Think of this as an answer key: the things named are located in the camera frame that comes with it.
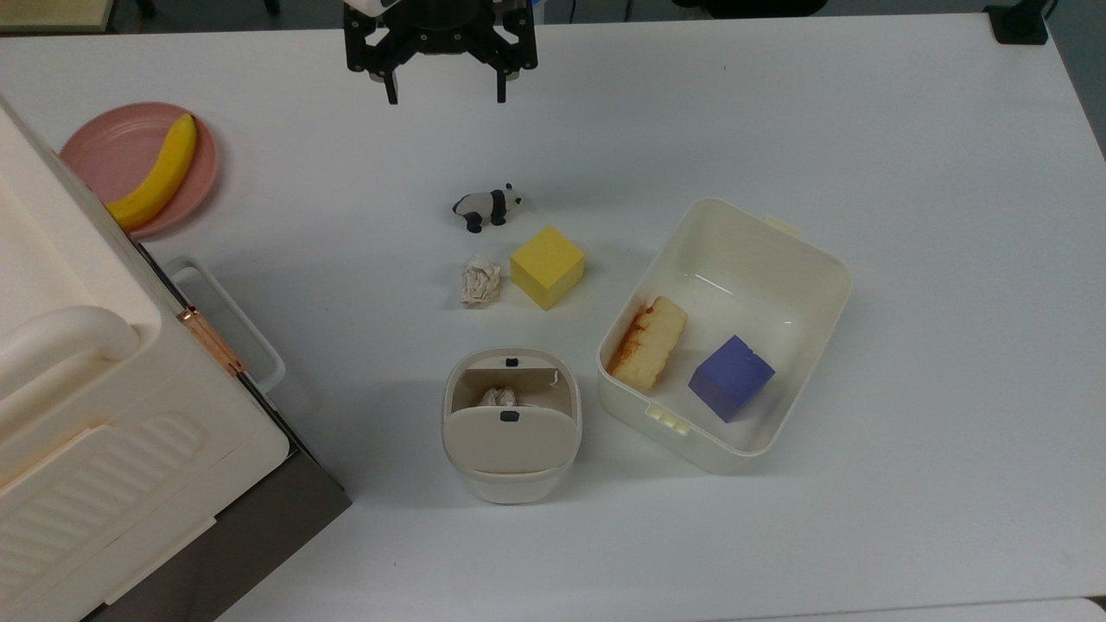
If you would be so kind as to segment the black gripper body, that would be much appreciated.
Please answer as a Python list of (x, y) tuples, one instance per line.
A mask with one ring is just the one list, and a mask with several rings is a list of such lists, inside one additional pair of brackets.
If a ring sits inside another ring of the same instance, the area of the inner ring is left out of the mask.
[(416, 55), (469, 55), (508, 77), (538, 68), (530, 1), (346, 1), (347, 66), (380, 83)]

